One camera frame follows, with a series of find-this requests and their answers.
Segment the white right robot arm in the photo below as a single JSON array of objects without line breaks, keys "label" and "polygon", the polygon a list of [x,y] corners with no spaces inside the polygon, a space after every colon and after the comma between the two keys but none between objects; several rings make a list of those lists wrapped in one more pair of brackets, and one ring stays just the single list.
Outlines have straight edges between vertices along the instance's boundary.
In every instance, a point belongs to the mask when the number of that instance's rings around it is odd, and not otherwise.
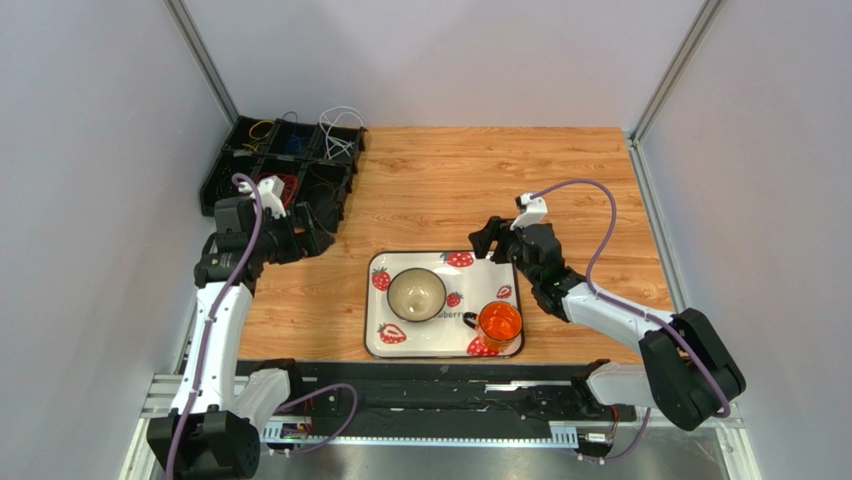
[{"label": "white right robot arm", "polygon": [[640,366],[593,369],[585,387],[595,401],[656,408],[692,431],[728,412],[745,392],[744,375],[703,312],[671,313],[608,293],[566,265],[551,224],[511,224],[493,216],[469,234],[474,257],[511,265],[530,283],[543,312],[596,330],[641,356]]}]

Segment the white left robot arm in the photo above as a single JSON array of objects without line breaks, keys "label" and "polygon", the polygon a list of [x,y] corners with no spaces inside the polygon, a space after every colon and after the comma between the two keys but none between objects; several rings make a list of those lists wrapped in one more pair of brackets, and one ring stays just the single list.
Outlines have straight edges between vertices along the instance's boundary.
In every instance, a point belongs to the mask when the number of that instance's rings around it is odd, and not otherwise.
[{"label": "white left robot arm", "polygon": [[249,196],[220,200],[215,230],[194,267],[194,329],[183,378],[146,440],[168,479],[249,479],[260,431],[291,394],[294,363],[273,360],[235,390],[243,327],[266,265],[319,256],[334,243],[309,203],[263,209]]}]

